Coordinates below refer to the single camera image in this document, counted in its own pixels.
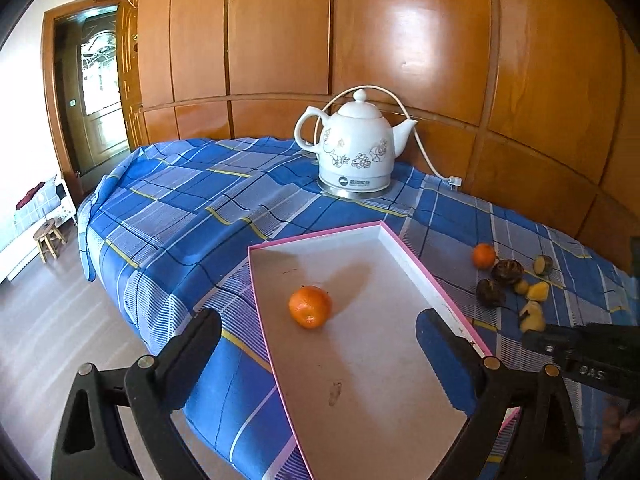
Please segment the person's right hand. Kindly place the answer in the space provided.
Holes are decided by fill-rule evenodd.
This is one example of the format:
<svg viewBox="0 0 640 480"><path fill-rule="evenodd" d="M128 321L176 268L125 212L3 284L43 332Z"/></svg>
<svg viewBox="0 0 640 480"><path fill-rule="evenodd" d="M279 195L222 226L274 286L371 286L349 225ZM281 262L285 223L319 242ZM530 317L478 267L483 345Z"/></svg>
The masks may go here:
<svg viewBox="0 0 640 480"><path fill-rule="evenodd" d="M615 396L608 397L608 405L603 413L603 429L600 451L603 455L611 453L621 437L632 434L639 427L639 409L625 410L623 400Z"/></svg>

